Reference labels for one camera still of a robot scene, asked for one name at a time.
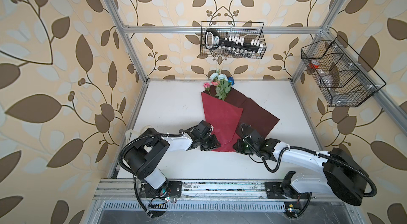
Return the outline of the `dark red wrapping paper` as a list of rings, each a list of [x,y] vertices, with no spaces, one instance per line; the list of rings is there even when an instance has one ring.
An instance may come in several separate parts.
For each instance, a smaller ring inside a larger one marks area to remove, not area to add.
[[[263,138],[280,121],[266,109],[259,106],[253,99],[246,97],[232,88],[226,99],[220,100],[216,96],[215,87],[210,91],[201,92],[205,121],[211,124],[214,134],[220,143],[216,152],[234,152],[233,146],[241,137],[240,126],[252,126]]]

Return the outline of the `magenta fake rose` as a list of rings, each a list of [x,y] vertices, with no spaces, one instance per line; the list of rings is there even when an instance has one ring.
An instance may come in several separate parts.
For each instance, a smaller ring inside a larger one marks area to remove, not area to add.
[[[209,95],[211,95],[211,92],[210,92],[210,90],[211,90],[211,84],[210,83],[204,83],[204,88],[205,88],[205,91],[209,94]]]

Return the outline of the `light blue fake rose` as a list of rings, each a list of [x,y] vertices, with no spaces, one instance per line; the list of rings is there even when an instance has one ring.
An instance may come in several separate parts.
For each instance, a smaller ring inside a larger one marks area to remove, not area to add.
[[[232,86],[228,82],[228,77],[225,74],[220,73],[218,70],[210,75],[210,82],[219,81],[218,86],[215,87],[215,96],[219,100],[225,100],[228,94],[230,93]]]

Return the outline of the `cream ribbon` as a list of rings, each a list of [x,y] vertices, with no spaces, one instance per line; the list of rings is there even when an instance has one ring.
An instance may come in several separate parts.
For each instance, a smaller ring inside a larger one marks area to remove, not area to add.
[[[139,136],[141,136],[145,131],[147,131],[149,128],[151,128],[150,125],[147,125],[143,127],[141,130],[137,131],[134,129],[127,130],[125,132],[125,142],[126,144],[130,143],[131,141],[137,139]]]

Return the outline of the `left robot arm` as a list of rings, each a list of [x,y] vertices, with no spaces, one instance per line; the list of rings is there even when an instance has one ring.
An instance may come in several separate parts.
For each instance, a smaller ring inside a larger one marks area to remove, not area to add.
[[[150,218],[161,216],[163,213],[158,210],[169,202],[176,203],[182,193],[182,182],[168,180],[158,168],[164,155],[196,148],[202,152],[220,148],[212,130],[213,127],[206,122],[181,129],[177,134],[159,133],[148,128],[123,147],[118,163],[132,174],[136,200]]]

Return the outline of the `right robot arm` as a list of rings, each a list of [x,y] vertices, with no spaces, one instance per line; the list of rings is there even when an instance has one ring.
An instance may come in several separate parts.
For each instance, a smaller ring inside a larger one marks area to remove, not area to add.
[[[301,199],[305,206],[291,218],[298,218],[308,208],[313,194],[334,195],[342,202],[361,206],[363,198],[373,198],[377,186],[366,171],[345,151],[334,148],[331,151],[315,151],[299,146],[290,146],[278,139],[265,139],[252,126],[241,124],[238,135],[241,138],[234,150],[249,157],[257,156],[269,173],[279,171],[282,163],[290,163],[312,174],[289,171],[279,184],[267,184],[266,191],[287,199]]]

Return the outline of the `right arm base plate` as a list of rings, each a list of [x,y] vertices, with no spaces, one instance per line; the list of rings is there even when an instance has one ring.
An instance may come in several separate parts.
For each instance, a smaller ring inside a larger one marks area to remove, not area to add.
[[[290,185],[282,185],[282,182],[266,182],[265,191],[268,199],[305,200],[308,193],[298,193]]]

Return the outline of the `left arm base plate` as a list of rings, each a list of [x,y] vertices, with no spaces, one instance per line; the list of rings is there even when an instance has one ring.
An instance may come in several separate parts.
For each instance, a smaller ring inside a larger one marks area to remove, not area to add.
[[[141,184],[139,196],[141,198],[179,198],[182,193],[181,181],[166,180],[158,189],[150,184]]]

